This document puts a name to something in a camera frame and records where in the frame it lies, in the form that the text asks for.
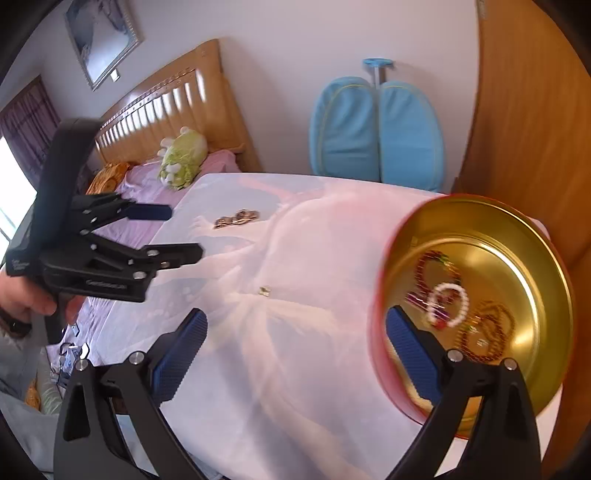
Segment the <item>person's left hand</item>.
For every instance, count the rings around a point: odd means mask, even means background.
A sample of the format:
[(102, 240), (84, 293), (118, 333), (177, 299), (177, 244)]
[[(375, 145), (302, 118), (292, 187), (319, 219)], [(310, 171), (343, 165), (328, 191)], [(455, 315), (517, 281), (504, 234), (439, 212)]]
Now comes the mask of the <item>person's left hand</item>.
[(26, 277), (0, 275), (0, 305), (10, 317), (30, 323), (33, 314), (51, 316), (57, 310), (54, 297)]

